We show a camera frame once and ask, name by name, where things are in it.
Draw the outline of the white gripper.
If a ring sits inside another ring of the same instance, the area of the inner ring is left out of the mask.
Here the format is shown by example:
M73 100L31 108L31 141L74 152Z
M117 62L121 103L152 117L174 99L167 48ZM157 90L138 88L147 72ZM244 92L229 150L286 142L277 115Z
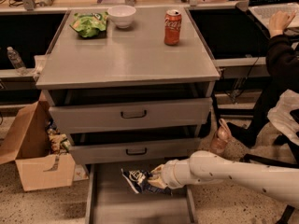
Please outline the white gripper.
M149 177L148 182L159 189L166 189L167 187L180 189L193 182L188 159L168 161L165 165L158 165L150 173L154 176Z

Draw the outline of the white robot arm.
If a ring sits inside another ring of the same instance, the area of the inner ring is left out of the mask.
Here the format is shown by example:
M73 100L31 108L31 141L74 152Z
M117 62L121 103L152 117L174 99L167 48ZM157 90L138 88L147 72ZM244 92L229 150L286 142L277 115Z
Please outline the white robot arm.
M188 159L171 160L151 171L149 183L157 188L179 189L215 180L232 180L294 208L299 208L299 169L229 161L208 151Z

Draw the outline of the person's hand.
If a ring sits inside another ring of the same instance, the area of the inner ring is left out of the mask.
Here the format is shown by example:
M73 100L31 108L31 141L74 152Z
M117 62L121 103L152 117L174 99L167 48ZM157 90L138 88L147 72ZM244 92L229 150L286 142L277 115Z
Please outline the person's hand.
M278 11L272 15L268 24L270 37L282 35L287 27L291 24L295 16L295 12L287 13L283 11Z

